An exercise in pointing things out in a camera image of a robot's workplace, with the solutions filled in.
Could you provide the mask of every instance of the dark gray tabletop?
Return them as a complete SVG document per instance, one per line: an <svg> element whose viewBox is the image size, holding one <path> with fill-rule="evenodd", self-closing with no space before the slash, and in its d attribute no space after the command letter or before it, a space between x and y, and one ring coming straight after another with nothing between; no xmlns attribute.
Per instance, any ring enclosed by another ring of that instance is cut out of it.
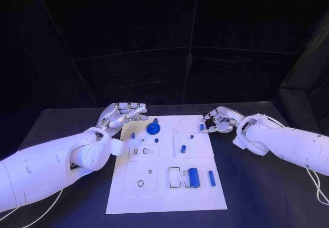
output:
<svg viewBox="0 0 329 228"><path fill-rule="evenodd" d="M285 124L271 102L148 106L147 115L204 115L220 105L243 115L265 114ZM20 149L93 127L102 109L43 110ZM304 168L271 153L258 156L241 150L232 144L235 131L212 133L209 137L226 210L105 215L115 163L111 156L103 168L63 189L52 210L31 227L327 227L329 207L317 202ZM329 180L323 175L318 177L321 190L329 195ZM0 227L18 228L33 222L56 195L23 206L0 222Z"/></svg>

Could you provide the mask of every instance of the robotic hand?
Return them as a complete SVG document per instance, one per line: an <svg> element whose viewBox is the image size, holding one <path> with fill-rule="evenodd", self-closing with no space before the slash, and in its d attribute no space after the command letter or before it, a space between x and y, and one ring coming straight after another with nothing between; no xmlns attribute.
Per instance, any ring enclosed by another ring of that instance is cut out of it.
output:
<svg viewBox="0 0 329 228"><path fill-rule="evenodd" d="M147 120L140 114L145 111L145 104L111 104L83 133L31 146L0 161L0 212L41 200L102 168L109 154L121 155L124 142L112 135L124 123Z"/></svg>
<svg viewBox="0 0 329 228"><path fill-rule="evenodd" d="M216 126L203 132L229 132L236 127L232 143L256 155L264 156L271 150L274 155L295 165L329 176L329 137L297 130L265 115L241 115L226 107L217 107L202 118L213 118Z"/></svg>

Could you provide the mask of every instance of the white board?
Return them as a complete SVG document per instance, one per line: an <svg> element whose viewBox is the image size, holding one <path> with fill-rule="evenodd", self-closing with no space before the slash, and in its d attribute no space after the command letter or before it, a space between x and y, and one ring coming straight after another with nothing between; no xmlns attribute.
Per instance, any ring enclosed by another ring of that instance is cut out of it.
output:
<svg viewBox="0 0 329 228"><path fill-rule="evenodd" d="M150 135L145 126L154 118L160 132ZM150 116L147 121L124 124L125 148L115 161L106 214L226 209L209 136L199 130L200 119L200 115ZM186 152L180 153L183 144ZM189 168L197 169L196 189L189 188Z"/></svg>

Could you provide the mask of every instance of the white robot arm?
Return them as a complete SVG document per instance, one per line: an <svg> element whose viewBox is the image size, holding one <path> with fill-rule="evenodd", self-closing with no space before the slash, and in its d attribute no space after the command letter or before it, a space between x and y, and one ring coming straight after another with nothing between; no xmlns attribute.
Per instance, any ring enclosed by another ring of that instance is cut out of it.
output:
<svg viewBox="0 0 329 228"><path fill-rule="evenodd" d="M213 118L216 126L203 132L229 132L236 127L232 143L264 156L271 150L274 155L295 165L329 176L329 137L284 127L265 115L241 115L226 107L217 107L202 118L202 122Z"/></svg>
<svg viewBox="0 0 329 228"><path fill-rule="evenodd" d="M0 161L0 212L41 200L102 168L109 154L121 155L124 142L112 135L124 123L147 120L140 114L145 111L145 104L111 104L83 133L31 146Z"/></svg>

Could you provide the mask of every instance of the black backdrop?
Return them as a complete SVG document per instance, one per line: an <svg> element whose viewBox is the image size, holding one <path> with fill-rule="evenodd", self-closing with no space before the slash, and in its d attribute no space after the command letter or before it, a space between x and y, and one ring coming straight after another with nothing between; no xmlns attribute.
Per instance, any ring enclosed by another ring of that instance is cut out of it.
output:
<svg viewBox="0 0 329 228"><path fill-rule="evenodd" d="M44 108L271 99L326 9L316 1L1 2L0 157Z"/></svg>

